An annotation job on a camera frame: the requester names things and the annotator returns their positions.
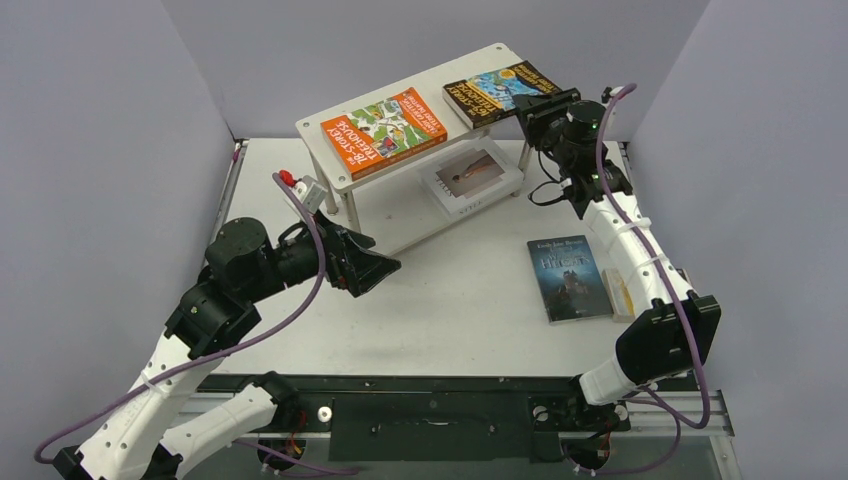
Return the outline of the black blue treehouse book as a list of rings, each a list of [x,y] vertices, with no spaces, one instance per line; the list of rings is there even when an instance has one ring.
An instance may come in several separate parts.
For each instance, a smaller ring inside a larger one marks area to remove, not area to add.
[[[516,95],[560,92],[562,89],[529,61],[478,73],[442,87],[443,99],[471,130],[512,116]]]

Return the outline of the white style magazine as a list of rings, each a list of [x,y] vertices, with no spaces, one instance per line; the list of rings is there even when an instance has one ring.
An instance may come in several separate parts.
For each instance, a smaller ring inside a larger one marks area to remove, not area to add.
[[[451,223],[518,190],[524,173],[489,138],[451,148],[419,170],[419,183]]]

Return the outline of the orange 78-storey treehouse book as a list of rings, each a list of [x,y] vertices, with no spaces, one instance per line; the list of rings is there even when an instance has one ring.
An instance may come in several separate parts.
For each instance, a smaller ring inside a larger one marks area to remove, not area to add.
[[[321,123],[353,180],[360,180],[448,139],[444,124],[419,92],[407,88]]]

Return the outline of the dark blue paperback book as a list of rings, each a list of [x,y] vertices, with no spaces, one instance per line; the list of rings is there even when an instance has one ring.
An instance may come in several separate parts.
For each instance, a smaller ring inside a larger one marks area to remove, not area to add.
[[[527,242],[550,324],[611,317],[613,307],[584,235]]]

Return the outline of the yellow red paperback book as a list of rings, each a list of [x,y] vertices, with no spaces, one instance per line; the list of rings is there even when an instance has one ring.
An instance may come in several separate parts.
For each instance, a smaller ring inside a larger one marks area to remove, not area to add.
[[[602,282],[613,310],[613,321],[633,323],[637,318],[633,297],[618,269],[606,268],[601,272]]]

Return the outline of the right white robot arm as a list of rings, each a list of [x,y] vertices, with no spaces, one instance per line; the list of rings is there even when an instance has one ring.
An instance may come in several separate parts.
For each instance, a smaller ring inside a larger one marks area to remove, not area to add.
[[[561,200],[600,240],[633,302],[635,320],[612,357],[580,375],[580,390],[563,402],[578,427],[598,420],[605,404],[681,373],[693,372],[705,389],[703,367],[721,317],[717,300],[698,294],[665,255],[604,143],[616,104],[634,89],[609,88],[601,101],[584,100],[575,89],[513,98],[526,142],[557,165]]]

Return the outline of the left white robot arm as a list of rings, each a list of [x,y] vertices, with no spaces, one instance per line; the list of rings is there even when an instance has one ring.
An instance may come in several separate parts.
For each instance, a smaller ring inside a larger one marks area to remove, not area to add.
[[[197,283],[166,321],[131,399],[88,440],[60,450],[54,468],[65,479],[180,479],[240,435],[291,427],[297,392],[274,372],[184,425],[175,419],[223,352],[251,338],[261,300],[305,281],[328,281],[358,297],[400,268],[374,246],[322,214],[291,226],[277,242],[257,219],[225,223],[206,249]]]

